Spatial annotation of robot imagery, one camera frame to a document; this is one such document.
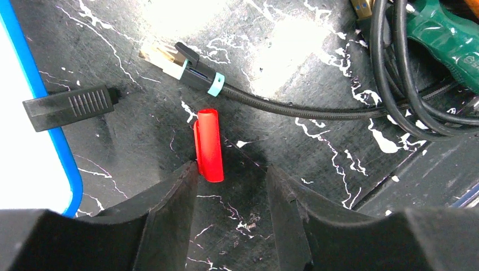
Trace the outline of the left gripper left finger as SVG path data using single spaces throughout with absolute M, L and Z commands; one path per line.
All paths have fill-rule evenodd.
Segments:
M 1 211 L 2 270 L 184 270 L 197 196 L 189 161 L 95 216 Z

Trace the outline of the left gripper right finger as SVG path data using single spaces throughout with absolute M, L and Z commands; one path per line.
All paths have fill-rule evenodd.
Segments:
M 266 182 L 281 270 L 478 269 L 476 208 L 407 208 L 374 218 L 275 165 Z

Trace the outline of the red marker cap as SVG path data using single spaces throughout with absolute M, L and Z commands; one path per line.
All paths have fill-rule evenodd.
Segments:
M 197 118 L 193 130 L 199 173 L 208 182 L 223 182 L 218 112 L 212 108 L 203 109 L 197 113 Z

